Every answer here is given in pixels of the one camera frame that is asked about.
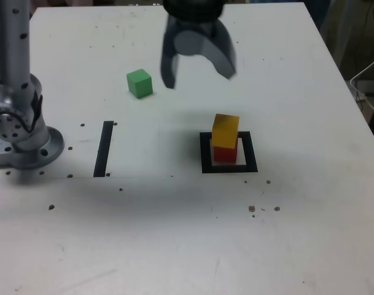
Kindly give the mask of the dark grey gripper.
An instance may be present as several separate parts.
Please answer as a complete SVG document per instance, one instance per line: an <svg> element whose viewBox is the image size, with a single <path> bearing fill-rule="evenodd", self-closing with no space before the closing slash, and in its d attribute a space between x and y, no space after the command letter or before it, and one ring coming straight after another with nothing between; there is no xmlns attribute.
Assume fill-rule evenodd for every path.
<svg viewBox="0 0 374 295"><path fill-rule="evenodd" d="M163 1L163 7L169 14L160 64L161 77L166 88L175 88L179 54L205 57L217 73L226 79L231 79L236 74L236 53L232 40L226 27L217 20L224 5L223 0ZM184 21L180 23L180 32L176 19Z"/></svg>

